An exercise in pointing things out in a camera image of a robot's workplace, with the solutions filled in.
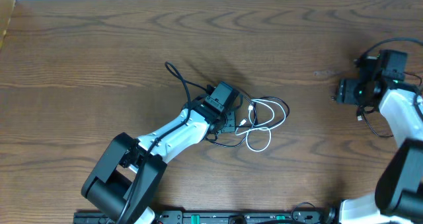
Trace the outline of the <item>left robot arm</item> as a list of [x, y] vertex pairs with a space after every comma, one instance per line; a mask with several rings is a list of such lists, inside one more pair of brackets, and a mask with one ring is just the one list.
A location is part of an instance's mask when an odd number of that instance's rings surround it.
[[117, 135], [82, 186], [81, 194], [107, 220], [115, 223], [152, 223], [149, 207], [168, 163], [209, 134], [216, 134], [234, 115], [240, 93], [227, 83], [188, 99], [180, 114], [151, 132], [132, 138]]

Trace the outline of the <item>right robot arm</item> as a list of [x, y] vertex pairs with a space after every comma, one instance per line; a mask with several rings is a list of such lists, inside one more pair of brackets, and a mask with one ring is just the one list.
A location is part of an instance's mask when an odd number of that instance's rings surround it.
[[404, 80], [406, 61], [396, 50], [363, 53], [356, 60], [359, 77], [339, 83], [337, 103], [355, 105], [359, 118], [379, 112], [398, 147], [374, 193], [340, 204], [341, 224], [422, 222], [422, 96]]

